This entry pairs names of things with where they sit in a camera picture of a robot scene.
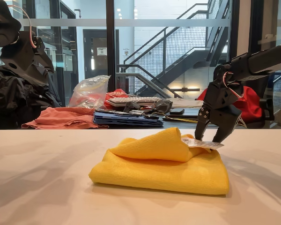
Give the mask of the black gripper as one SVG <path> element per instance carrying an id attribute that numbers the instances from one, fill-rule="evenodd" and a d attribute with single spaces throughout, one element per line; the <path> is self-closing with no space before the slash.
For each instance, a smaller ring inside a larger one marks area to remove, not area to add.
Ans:
<path id="1" fill-rule="evenodd" d="M 209 122 L 218 126 L 213 142 L 221 143 L 235 129 L 241 111 L 233 104 L 243 96 L 243 86 L 233 82 L 227 86 L 220 80 L 214 80 L 208 85 L 204 104 L 199 110 L 195 138 L 202 140 Z"/>
<path id="2" fill-rule="evenodd" d="M 48 72 L 54 73 L 51 59 L 44 50 L 44 44 L 40 37 L 32 35 L 32 47 L 30 32 L 20 31 L 16 43 L 7 45 L 1 49 L 1 61 L 15 73 L 22 72 L 22 77 L 32 85 L 48 85 Z"/>

